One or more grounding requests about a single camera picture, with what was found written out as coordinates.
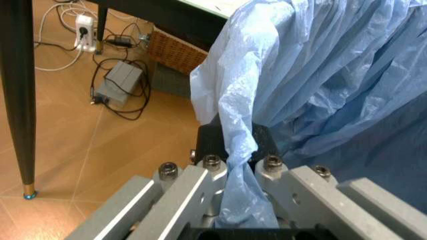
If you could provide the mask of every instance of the white stripe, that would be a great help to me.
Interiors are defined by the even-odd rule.
[[[130,200],[126,206],[104,227],[104,229],[98,233],[94,240],[102,240],[105,236],[111,231],[111,229],[123,218],[123,216],[129,212],[129,210],[138,202],[138,200],[150,189],[154,184],[154,181],[151,180],[145,187],[138,192],[136,196]]]
[[[187,204],[191,200],[196,190],[199,188],[202,181],[205,179],[206,174],[208,174],[208,170],[205,169],[201,177],[194,184],[193,188],[191,189],[191,191],[189,192],[185,200],[182,202],[181,206],[179,206],[178,210],[175,212],[175,215],[173,215],[173,217],[170,219],[167,226],[164,228],[163,232],[158,237],[158,240],[164,240],[167,237],[168,233],[171,231],[172,227],[175,225],[175,222],[177,221],[178,217],[181,215],[184,208],[187,206]]]

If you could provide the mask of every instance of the black cable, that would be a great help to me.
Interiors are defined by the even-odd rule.
[[[126,29],[128,29],[128,28],[129,28],[130,26],[132,26],[132,25],[135,25],[135,26],[136,26],[136,28],[138,29],[138,33],[139,33],[139,34],[141,34],[141,29],[140,29],[140,27],[138,26],[138,24],[136,24],[135,22],[132,22],[131,24],[127,25],[127,26],[123,29],[123,31],[121,31],[120,36],[123,36],[123,34],[125,33]]]
[[[55,3],[58,4],[69,4],[69,3],[75,3],[77,2],[77,0],[64,0],[64,1],[59,1],[59,0],[53,0]]]
[[[59,10],[59,8],[60,8],[60,6],[56,6],[56,13],[57,13],[57,15],[58,15],[58,19],[59,19],[59,22],[61,23],[61,25],[66,29],[66,30],[68,30],[68,31],[70,31],[70,32],[72,32],[72,33],[76,33],[76,30],[74,30],[74,29],[72,29],[72,28],[70,28],[70,27],[68,27],[67,25],[65,25],[64,23],[63,23],[63,21],[62,21],[62,19],[61,19],[61,14],[60,14],[60,10]],[[112,35],[116,35],[117,36],[117,34],[115,34],[113,31],[111,31],[110,29],[108,29],[108,28],[104,28],[104,30],[105,31],[107,31],[107,32],[109,32],[110,34],[112,34]]]
[[[139,41],[139,42],[135,41],[135,38],[133,36],[131,36],[131,35],[125,35],[125,34],[117,35],[117,34],[114,34],[114,33],[107,35],[107,37],[105,37],[105,39],[104,39],[104,42],[106,42],[106,40],[108,38],[112,37],[112,36],[113,37],[128,37],[128,38],[130,38],[135,44],[132,47],[126,47],[127,49],[136,48],[136,47],[138,47],[138,45],[141,42],[141,41]]]
[[[127,64],[136,65],[137,67],[139,67],[140,69],[142,69],[142,72],[143,72],[143,75],[144,75],[144,79],[145,79],[145,84],[144,84],[142,78],[140,78],[139,79],[139,85],[140,85],[141,90],[142,90],[141,97],[143,96],[143,98],[142,98],[143,99],[143,104],[142,104],[142,106],[140,108],[137,108],[137,109],[134,109],[134,110],[117,110],[117,109],[114,109],[114,108],[110,107],[108,101],[105,100],[105,99],[100,99],[99,102],[95,101],[96,97],[95,97],[95,87],[94,87],[94,84],[95,84],[95,78],[97,76],[97,73],[98,73],[99,69],[102,68],[102,64],[104,64],[107,61],[113,61],[113,60],[123,61],[123,62],[125,62]],[[142,63],[144,65],[144,68],[142,68],[141,65],[139,65],[137,62]],[[95,72],[93,73],[92,80],[91,80],[91,83],[90,83],[90,96],[92,98],[92,102],[103,104],[108,110],[112,111],[114,114],[116,114],[117,116],[119,116],[119,117],[121,117],[123,119],[130,120],[130,121],[137,120],[141,116],[141,114],[143,113],[145,107],[147,106],[147,104],[150,101],[151,85],[150,85],[150,81],[148,80],[147,70],[148,70],[147,64],[144,61],[139,60],[139,59],[136,59],[136,60],[127,60],[127,59],[112,57],[112,58],[106,58],[106,59],[100,61],[96,65],[96,69],[95,69]],[[127,94],[130,95],[130,92],[125,91],[124,89],[122,89],[117,84],[116,84],[116,86],[119,87],[119,89],[121,89],[123,92],[125,92],[125,93],[127,93]],[[132,114],[132,113],[137,113],[137,115],[134,116],[134,117],[128,117],[128,116],[124,115],[124,114]]]
[[[70,31],[70,32],[72,32],[72,33],[76,33],[76,31],[75,31],[74,29],[72,29],[72,28],[68,27],[67,25],[65,25],[65,24],[63,23],[63,21],[62,21],[62,19],[61,19],[61,14],[60,14],[60,10],[59,10],[59,8],[60,8],[60,6],[56,6],[56,13],[57,13],[57,15],[58,15],[58,19],[59,19],[59,22],[61,23],[61,25],[62,25],[66,30],[68,30],[68,31]]]
[[[75,46],[73,48],[65,48],[65,47],[63,47],[63,46],[61,46],[59,44],[49,43],[49,42],[42,42],[42,41],[34,41],[34,43],[40,44],[40,45],[55,46],[55,47],[63,49],[64,51],[69,51],[69,52],[74,51],[77,48],[77,46]]]

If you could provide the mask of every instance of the wicker basket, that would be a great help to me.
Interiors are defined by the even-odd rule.
[[[185,75],[190,75],[208,55],[206,51],[156,27],[150,36],[148,54],[154,61]]]

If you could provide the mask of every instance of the white cable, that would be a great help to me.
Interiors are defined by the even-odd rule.
[[[45,71],[45,72],[56,72],[56,71],[60,71],[60,70],[66,69],[69,66],[73,65],[77,61],[77,59],[79,59],[80,55],[82,54],[82,48],[83,48],[83,46],[78,49],[78,53],[75,56],[75,58],[70,63],[68,63],[65,66],[58,67],[58,68],[53,68],[53,69],[42,68],[42,67],[38,67],[38,66],[35,66],[34,68],[37,69],[37,70],[40,70],[40,71]]]
[[[54,4],[54,5],[52,5],[44,14],[43,14],[43,17],[41,18],[41,22],[40,22],[40,28],[39,28],[39,30],[38,30],[38,41],[39,42],[41,42],[42,41],[42,31],[43,31],[43,25],[45,24],[45,20],[46,20],[46,16],[48,15],[48,13],[52,10],[52,9],[54,9],[54,8],[56,8],[57,6],[63,6],[63,5],[75,5],[75,3],[58,3],[58,4]],[[76,61],[77,61],[77,59],[79,59],[79,57],[80,57],[80,55],[82,54],[82,48],[80,48],[79,49],[79,51],[78,51],[78,53],[77,53],[77,55],[75,56],[75,58],[70,62],[70,63],[68,63],[67,65],[65,65],[65,66],[62,66],[62,67],[58,67],[58,68],[53,68],[53,69],[49,69],[49,68],[42,68],[42,67],[37,67],[37,66],[35,66],[34,68],[35,69],[37,69],[37,70],[40,70],[40,71],[46,71],[46,72],[55,72],[55,71],[60,71],[60,70],[63,70],[63,69],[66,69],[66,68],[68,68],[69,66],[71,66],[71,65],[73,65]]]
[[[73,10],[83,10],[83,8],[79,8],[79,7],[70,7],[70,8],[68,8],[68,9],[65,9],[63,12],[61,12],[60,19],[61,19],[61,22],[62,22],[65,26],[67,26],[67,27],[68,27],[68,28],[70,28],[70,29],[76,30],[74,27],[72,27],[72,26],[68,25],[68,24],[65,22],[65,20],[64,20],[64,14],[65,14],[66,12],[68,12],[68,11],[73,11]],[[96,16],[93,12],[90,12],[90,11],[89,11],[89,13],[90,13],[90,14],[92,14],[96,19],[98,18],[98,16]]]
[[[56,8],[57,6],[64,6],[64,5],[77,5],[77,6],[80,6],[80,7],[82,7],[82,5],[80,5],[80,4],[77,4],[77,3],[58,3],[58,4],[54,4],[54,5],[52,5],[44,14],[43,14],[43,17],[41,18],[41,22],[40,22],[40,28],[39,28],[39,30],[38,30],[38,42],[41,42],[42,41],[42,30],[43,30],[43,25],[45,24],[45,20],[46,20],[46,16],[48,15],[48,13],[52,10],[52,9],[54,9],[54,8]]]

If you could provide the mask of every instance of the power adapter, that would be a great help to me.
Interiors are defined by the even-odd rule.
[[[106,42],[120,47],[132,47],[131,38],[127,36],[115,36],[114,39],[107,39]]]
[[[118,61],[118,63],[105,76],[105,80],[96,89],[92,102],[94,104],[106,103],[122,108],[133,92],[143,71],[133,65]]]

